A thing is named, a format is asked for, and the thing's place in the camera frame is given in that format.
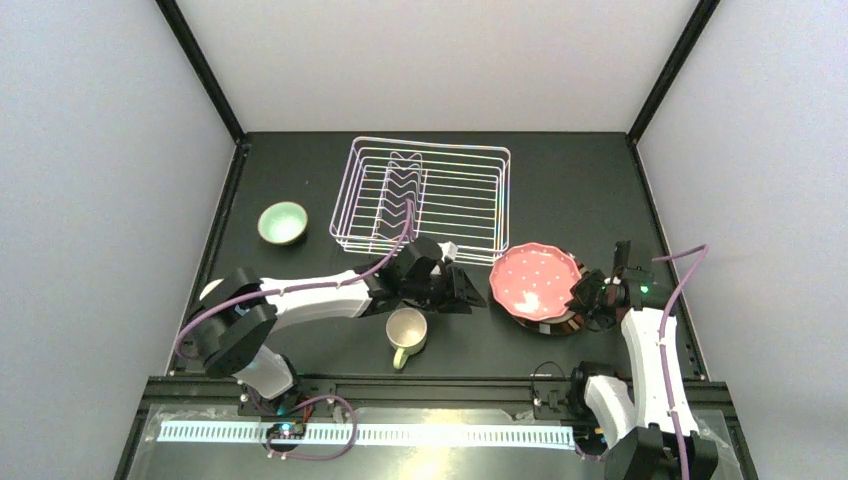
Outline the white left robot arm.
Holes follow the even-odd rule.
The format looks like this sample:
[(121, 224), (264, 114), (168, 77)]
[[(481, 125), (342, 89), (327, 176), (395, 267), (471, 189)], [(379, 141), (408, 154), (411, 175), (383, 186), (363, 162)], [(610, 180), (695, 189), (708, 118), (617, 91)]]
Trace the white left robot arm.
[(294, 367), (266, 346), (283, 328), (325, 318), (375, 316), (406, 305), (416, 311), (469, 314), (486, 300), (456, 262), (458, 248), (419, 237), (371, 264), (308, 279), (261, 278), (238, 268), (201, 291), (175, 351), (200, 362), (212, 379), (232, 377), (263, 399), (295, 390)]

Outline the pink polka dot plate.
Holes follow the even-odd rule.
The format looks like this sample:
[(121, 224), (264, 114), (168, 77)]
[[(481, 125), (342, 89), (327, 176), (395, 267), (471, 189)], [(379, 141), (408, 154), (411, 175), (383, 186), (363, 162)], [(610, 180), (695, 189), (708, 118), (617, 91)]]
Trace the pink polka dot plate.
[(508, 249), (495, 261), (489, 285), (507, 313), (539, 323), (568, 313), (571, 289), (581, 277), (581, 266), (571, 254), (530, 242)]

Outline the white wire dish rack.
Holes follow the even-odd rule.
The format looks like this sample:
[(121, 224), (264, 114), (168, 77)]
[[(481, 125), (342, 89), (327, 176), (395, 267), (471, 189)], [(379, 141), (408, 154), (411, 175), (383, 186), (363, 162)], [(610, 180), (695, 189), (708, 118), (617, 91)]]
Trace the white wire dish rack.
[(329, 233), (349, 253), (381, 254), (405, 221), (413, 236), (491, 266), (510, 246), (511, 159), (500, 146), (359, 136), (350, 147)]

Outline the dark striped plate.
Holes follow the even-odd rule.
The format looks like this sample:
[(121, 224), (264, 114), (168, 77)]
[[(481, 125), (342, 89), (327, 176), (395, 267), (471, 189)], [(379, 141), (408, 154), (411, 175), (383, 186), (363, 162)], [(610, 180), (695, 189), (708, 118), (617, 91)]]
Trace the dark striped plate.
[[(586, 273), (588, 273), (587, 267), (581, 261), (579, 261), (579, 260), (577, 260), (577, 261), (581, 266), (582, 276), (585, 275)], [(583, 327), (582, 319), (570, 310), (568, 311), (568, 313), (565, 316), (563, 316), (561, 318), (553, 319), (553, 320), (547, 320), (547, 321), (543, 321), (543, 322), (539, 322), (539, 323), (532, 323), (528, 320), (519, 319), (519, 318), (514, 317), (514, 316), (512, 316), (512, 317), (522, 326), (524, 326), (528, 329), (531, 329), (531, 330), (535, 330), (538, 333), (544, 334), (544, 335), (554, 335), (554, 336), (570, 335), (570, 334), (573, 334), (573, 333), (579, 331)]]

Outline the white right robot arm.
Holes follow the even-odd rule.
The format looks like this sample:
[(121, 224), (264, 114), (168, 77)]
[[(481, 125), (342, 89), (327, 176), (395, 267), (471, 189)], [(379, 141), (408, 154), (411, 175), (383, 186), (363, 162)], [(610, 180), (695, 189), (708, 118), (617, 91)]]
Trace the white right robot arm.
[(571, 307), (625, 339), (631, 379), (605, 364), (573, 369), (568, 406), (593, 415), (606, 448), (595, 455), (607, 479), (709, 479), (719, 463), (689, 407), (678, 355), (675, 317), (682, 288), (654, 281), (650, 251), (631, 240), (615, 245), (612, 272), (593, 270), (572, 287)]

